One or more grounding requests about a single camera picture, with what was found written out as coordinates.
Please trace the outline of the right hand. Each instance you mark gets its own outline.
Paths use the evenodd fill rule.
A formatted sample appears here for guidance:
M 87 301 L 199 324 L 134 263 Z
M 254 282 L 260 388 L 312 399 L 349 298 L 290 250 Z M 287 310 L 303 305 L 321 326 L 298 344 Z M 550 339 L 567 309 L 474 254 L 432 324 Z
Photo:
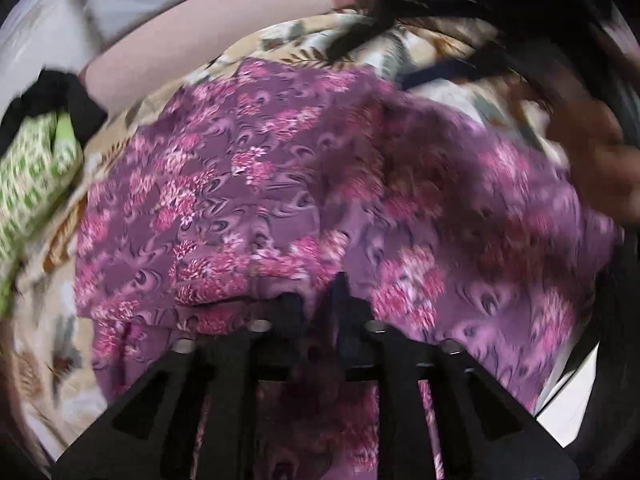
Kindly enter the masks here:
M 582 201 L 620 224 L 636 226 L 639 150 L 624 143 L 612 110 L 582 89 L 557 88 L 545 96 L 521 82 L 512 96 L 548 108 L 546 138 L 562 148 Z

